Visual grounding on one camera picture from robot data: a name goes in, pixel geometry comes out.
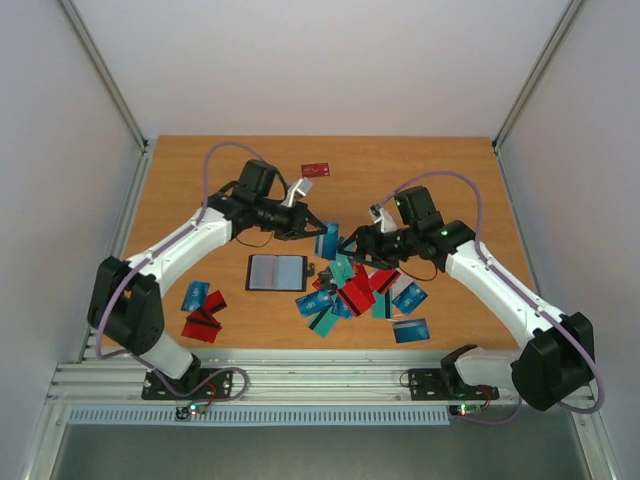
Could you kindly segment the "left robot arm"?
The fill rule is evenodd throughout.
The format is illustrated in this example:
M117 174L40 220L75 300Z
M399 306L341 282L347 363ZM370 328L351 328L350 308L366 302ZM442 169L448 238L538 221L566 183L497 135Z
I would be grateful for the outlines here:
M237 180L207 196L176 231L126 260L110 256L97 269L89 325L160 372L179 398L195 395L202 375L196 357L165 330L162 299L175 281L250 228L268 231L282 241L327 231L303 200L312 181L300 178L278 200L269 193L279 175L264 161L247 161Z

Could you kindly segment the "teal stripe card upper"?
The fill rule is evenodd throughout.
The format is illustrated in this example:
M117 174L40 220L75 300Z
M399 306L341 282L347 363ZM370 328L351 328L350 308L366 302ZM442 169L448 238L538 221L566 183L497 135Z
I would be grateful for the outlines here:
M385 293L374 293L375 303L371 308L371 316L375 319L390 320L393 318L393 305L391 299L391 291Z

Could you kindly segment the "large red card left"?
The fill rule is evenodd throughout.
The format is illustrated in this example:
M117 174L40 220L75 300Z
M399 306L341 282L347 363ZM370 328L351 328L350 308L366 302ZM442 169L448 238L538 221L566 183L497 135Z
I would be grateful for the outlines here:
M214 343L221 324L206 310L197 309L187 317L181 335L201 342Z

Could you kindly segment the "blue card right pile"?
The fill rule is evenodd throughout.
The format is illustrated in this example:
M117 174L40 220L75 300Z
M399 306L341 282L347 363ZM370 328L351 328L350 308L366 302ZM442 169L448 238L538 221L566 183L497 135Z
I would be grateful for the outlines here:
M415 282L410 283L392 300L392 304L400 313L407 316L428 298L428 294Z

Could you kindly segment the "aluminium rail frame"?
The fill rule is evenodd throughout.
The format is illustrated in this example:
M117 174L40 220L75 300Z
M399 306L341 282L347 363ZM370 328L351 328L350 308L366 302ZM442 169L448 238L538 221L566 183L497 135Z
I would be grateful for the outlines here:
M198 348L206 367L239 367L250 386L242 405L388 405L408 404L403 373L437 367L442 350L331 350ZM55 368L48 402L138 404L146 369L120 356L98 360L85 350L79 363Z

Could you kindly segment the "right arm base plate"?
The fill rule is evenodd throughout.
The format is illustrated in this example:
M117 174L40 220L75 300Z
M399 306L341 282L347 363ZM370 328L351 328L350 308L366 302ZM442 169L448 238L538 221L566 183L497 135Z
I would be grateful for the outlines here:
M497 388L459 385L447 387L438 369L414 368L406 371L410 398L412 401L484 401L498 400Z

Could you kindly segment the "teal VIP card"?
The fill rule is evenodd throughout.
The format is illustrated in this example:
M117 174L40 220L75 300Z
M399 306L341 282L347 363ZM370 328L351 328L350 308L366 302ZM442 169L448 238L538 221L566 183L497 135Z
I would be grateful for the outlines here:
M355 274L347 256L337 253L334 260L329 261L329 270L338 288L342 288Z

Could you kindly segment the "lone red card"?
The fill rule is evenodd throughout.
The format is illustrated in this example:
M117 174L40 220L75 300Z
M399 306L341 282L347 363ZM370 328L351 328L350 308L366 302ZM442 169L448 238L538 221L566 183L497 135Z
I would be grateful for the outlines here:
M330 167L328 163L303 164L301 166L301 175L306 178L328 177L330 175Z

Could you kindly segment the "black leather card holder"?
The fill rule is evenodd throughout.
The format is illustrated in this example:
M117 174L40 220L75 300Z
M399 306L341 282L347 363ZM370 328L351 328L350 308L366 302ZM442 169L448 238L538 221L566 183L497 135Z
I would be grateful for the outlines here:
M250 255L247 291L304 292L315 265L301 255Z

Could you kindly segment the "small red card left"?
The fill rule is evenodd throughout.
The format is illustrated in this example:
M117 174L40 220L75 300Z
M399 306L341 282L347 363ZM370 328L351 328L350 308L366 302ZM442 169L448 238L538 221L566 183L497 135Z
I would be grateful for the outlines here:
M205 300L201 304L201 309L208 315L214 315L215 313L225 309L227 303L219 290L206 296Z

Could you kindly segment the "blue VIP card left pile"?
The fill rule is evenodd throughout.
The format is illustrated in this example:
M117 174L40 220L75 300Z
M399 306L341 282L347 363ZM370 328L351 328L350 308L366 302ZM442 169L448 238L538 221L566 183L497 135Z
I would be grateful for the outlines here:
M302 317L309 317L333 306L332 294L328 290L318 290L295 300Z

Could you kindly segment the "red stripe card centre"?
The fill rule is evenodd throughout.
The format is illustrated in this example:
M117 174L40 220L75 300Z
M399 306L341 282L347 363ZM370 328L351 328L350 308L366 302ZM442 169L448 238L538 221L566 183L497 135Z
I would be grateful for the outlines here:
M351 279L338 289L337 295L354 316L362 315L375 304L375 298L367 280Z

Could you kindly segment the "blue stripe card right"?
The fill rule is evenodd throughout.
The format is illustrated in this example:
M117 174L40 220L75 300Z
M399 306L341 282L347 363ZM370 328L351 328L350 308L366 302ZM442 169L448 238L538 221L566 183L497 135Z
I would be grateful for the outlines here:
M424 318L396 321L392 324L397 344L411 343L430 339L430 332Z

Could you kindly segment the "blue card front pile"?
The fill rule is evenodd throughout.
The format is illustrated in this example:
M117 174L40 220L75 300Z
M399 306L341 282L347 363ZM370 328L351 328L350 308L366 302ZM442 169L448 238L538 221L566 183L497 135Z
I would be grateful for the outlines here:
M326 260L335 260L339 245L339 224L326 222L327 231L316 238L314 253L317 257Z

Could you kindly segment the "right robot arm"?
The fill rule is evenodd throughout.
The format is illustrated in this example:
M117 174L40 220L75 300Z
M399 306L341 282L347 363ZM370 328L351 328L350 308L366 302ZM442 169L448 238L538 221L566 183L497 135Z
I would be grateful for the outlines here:
M405 189L394 201L401 227L385 208L374 205L372 224L356 228L339 244L339 252L379 271L412 257L432 262L473 293L519 347L516 354L495 354L465 345L445 356L440 377L449 395L497 387L545 411L599 382L593 326L586 316L568 315L534 294L491 254L476 230L461 220L445 222L426 188Z

